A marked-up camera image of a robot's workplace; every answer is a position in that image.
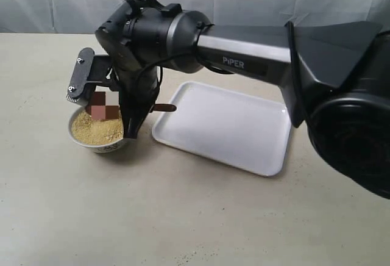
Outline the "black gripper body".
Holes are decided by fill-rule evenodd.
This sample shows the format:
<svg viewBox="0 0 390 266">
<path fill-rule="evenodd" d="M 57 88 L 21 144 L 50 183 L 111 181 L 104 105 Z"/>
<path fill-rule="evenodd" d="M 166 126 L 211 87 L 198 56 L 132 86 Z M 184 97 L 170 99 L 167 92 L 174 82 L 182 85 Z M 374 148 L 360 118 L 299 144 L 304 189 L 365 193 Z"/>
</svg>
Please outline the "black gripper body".
<svg viewBox="0 0 390 266">
<path fill-rule="evenodd" d="M 119 106 L 123 117 L 145 117 L 159 93 L 157 67 L 125 70 L 114 65 L 115 82 L 119 88 Z"/>
</svg>

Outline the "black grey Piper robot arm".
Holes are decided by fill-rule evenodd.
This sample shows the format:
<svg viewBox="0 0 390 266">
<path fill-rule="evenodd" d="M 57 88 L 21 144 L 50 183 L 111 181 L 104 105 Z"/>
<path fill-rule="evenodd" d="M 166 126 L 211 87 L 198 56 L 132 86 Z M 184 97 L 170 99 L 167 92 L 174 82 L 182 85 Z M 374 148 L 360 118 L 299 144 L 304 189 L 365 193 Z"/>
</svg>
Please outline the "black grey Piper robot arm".
<svg viewBox="0 0 390 266">
<path fill-rule="evenodd" d="M 112 60 L 126 138 L 155 104 L 157 67 L 237 74 L 277 86 L 318 155 L 389 198 L 389 32 L 380 24 L 218 26 L 177 4 L 124 4 L 95 36 Z"/>
</svg>

